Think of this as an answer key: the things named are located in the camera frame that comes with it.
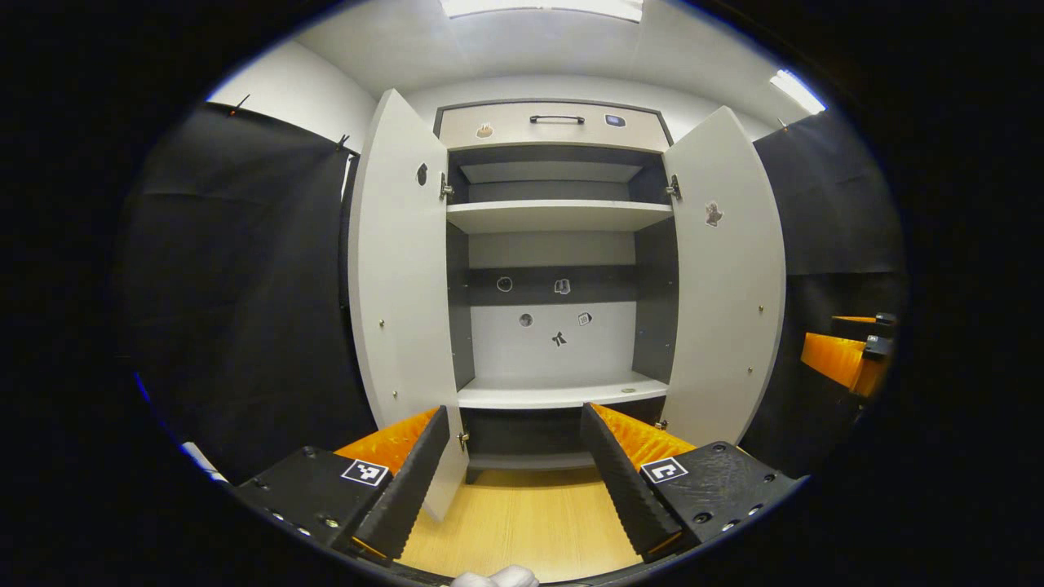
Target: wooden floor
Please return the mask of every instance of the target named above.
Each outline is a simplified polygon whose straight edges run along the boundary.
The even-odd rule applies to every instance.
[[[456,577],[518,564],[541,583],[641,562],[595,469],[484,471],[462,485],[443,523],[423,509],[400,563]]]

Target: black curtain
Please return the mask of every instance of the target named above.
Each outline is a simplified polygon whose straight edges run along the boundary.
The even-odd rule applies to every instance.
[[[122,352],[158,415],[238,484],[376,426],[339,294],[349,152],[229,110],[199,107],[151,152],[116,290]]]
[[[801,476],[851,432],[864,403],[801,362],[805,333],[830,334],[833,315],[902,313],[901,229],[873,155],[829,111],[754,146],[779,209],[786,307],[773,374],[740,445]]]

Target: ceiling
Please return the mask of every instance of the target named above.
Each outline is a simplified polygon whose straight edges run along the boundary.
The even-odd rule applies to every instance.
[[[645,0],[639,24],[567,10],[506,10],[450,20],[438,0],[371,0],[298,41],[375,99],[482,77],[574,74],[689,92],[775,126],[808,116],[768,79],[780,64],[685,4]]]

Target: door hinge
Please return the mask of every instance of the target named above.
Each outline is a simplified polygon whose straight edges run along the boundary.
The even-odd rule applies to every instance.
[[[446,173],[443,173],[443,184],[438,188],[438,199],[446,199],[447,197],[453,197],[453,186],[446,182]]]
[[[678,175],[670,177],[670,185],[664,189],[664,193],[667,194],[668,198],[682,199],[682,188],[678,185]]]

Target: white wall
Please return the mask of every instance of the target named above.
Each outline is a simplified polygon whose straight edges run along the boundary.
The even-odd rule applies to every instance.
[[[377,100],[352,78],[295,41],[259,56],[226,80],[208,101],[259,112],[362,151]]]
[[[659,110],[674,142],[721,105],[693,94],[660,86],[584,75],[492,77],[420,90],[403,97],[429,126],[434,124],[435,110],[438,107],[479,100],[574,98],[637,105]],[[741,112],[736,112],[736,116],[752,141],[778,128]]]

